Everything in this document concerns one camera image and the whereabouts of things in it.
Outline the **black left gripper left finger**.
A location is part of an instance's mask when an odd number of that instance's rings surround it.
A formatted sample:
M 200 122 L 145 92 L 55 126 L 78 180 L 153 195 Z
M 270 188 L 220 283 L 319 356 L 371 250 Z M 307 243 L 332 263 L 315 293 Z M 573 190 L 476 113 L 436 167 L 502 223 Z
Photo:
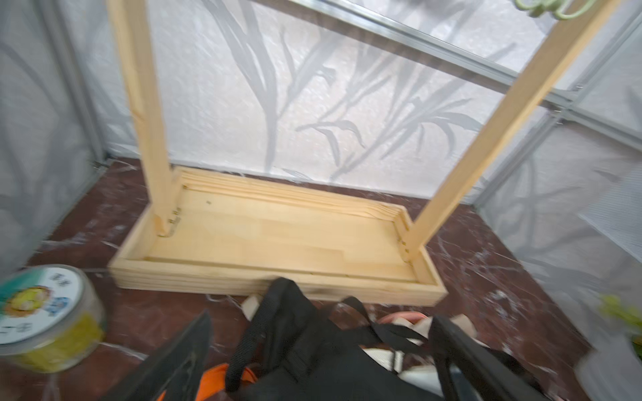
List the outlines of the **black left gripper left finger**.
M 195 400 L 208 354 L 212 323 L 201 313 L 101 398 Z

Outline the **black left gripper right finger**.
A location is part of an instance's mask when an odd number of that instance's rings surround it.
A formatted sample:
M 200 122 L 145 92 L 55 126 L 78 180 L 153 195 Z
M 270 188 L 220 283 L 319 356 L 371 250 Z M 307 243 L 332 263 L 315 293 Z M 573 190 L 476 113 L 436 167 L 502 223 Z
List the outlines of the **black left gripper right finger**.
M 429 347 L 445 400 L 461 400 L 452 368 L 483 400 L 543 400 L 542 386 L 513 356 L 479 344 L 445 317 L 434 317 Z

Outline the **bright orange crossbody bag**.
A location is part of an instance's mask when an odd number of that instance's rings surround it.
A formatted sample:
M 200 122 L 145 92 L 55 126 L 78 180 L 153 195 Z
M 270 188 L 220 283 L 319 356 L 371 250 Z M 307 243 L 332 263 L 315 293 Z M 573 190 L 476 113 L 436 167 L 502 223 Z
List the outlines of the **bright orange crossbody bag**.
M 201 378 L 199 389 L 197 392 L 196 401 L 208 400 L 216 394 L 225 390 L 225 378 L 229 368 L 229 364 L 219 364 L 213 368 L 207 369 Z M 257 375 L 251 369 L 245 368 L 241 384 L 255 384 L 257 382 Z

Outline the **cream white crossbody bag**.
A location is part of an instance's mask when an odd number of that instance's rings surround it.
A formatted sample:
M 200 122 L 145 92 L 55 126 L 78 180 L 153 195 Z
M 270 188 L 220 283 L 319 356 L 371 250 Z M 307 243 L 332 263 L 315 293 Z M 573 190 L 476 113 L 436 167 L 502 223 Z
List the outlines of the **cream white crossbody bag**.
M 247 321 L 249 322 L 252 321 L 252 319 L 254 318 L 255 314 L 259 309 L 261 302 L 262 302 L 262 296 L 255 294 L 248 297 L 245 301 L 241 303 L 242 313 L 244 317 L 247 319 Z M 407 327 L 413 330 L 414 332 L 417 332 L 418 334 L 421 334 L 422 336 L 428 338 L 428 332 L 430 331 L 433 317 L 428 315 L 427 317 L 428 319 L 418 322 L 417 324 L 412 326 L 402 325 L 401 323 L 397 323 L 397 324 L 393 323 L 393 324 L 397 326 Z M 473 339 L 477 338 L 477 330 L 468 316 L 464 314 L 459 314 L 459 315 L 456 315 L 455 317 L 451 317 L 450 320 L 456 326 L 461 328 L 464 331 L 464 333 L 466 333 Z M 267 340 L 264 339 L 262 344 L 262 349 L 261 349 L 261 357 L 259 361 L 255 364 L 262 374 L 267 374 L 269 371 L 274 369 L 274 367 L 270 366 L 268 351 L 267 351 L 267 347 L 268 347 L 267 343 L 268 343 Z M 402 364 L 403 364 L 404 358 L 406 357 L 405 352 L 401 350 L 394 350 L 391 346 L 387 346 L 386 348 L 384 348 L 382 344 L 379 344 L 377 347 L 362 346 L 361 348 L 369 357 L 371 357 L 374 361 L 376 361 L 379 365 L 381 365 L 383 368 L 387 369 L 388 371 L 400 374 L 404 370 L 404 368 L 402 367 Z

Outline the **pink crossbody bag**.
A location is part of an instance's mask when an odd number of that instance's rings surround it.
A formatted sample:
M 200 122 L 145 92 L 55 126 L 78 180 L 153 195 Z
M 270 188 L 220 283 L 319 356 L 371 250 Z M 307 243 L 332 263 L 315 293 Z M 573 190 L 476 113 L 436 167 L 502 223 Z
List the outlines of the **pink crossbody bag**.
M 380 324 L 401 323 L 402 325 L 412 326 L 425 319 L 428 319 L 428 317 L 426 316 L 426 314 L 422 312 L 401 311 L 401 312 L 393 312 L 384 317 L 381 317 L 377 322 Z

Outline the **black crossbody bag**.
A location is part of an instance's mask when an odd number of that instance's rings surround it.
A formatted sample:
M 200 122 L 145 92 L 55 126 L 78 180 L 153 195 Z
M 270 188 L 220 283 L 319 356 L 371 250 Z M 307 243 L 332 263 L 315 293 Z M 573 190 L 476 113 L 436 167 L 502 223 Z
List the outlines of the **black crossbody bag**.
M 432 357 L 428 338 L 394 324 L 369 320 L 340 329 L 330 320 L 333 306 L 321 309 L 287 278 L 274 280 L 232 356 L 225 391 L 234 400 L 445 400 L 401 379 L 369 357 L 362 346 L 391 346 L 406 354 Z M 262 374 L 255 365 L 264 339 L 273 370 Z M 255 384 L 241 384 L 249 368 Z M 477 395 L 455 367 L 461 397 Z

